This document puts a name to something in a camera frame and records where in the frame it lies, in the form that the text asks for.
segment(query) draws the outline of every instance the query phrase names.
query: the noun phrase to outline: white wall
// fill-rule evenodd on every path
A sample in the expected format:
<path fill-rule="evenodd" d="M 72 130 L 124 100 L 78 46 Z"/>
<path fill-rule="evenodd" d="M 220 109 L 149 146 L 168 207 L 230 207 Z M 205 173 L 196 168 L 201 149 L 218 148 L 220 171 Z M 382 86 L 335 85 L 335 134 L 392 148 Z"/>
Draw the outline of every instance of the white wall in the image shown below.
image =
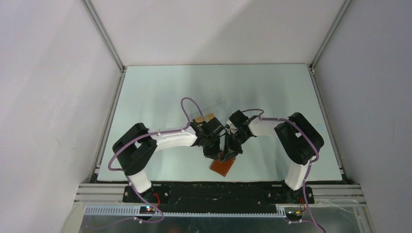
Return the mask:
<path fill-rule="evenodd" d="M 126 65 L 310 63 L 343 0 L 94 0 Z"/>
<path fill-rule="evenodd" d="M 119 71 L 79 0 L 2 1 L 0 15 L 0 231 L 58 232 Z"/>
<path fill-rule="evenodd" d="M 412 1 L 356 0 L 315 68 L 379 233 L 411 232 Z"/>

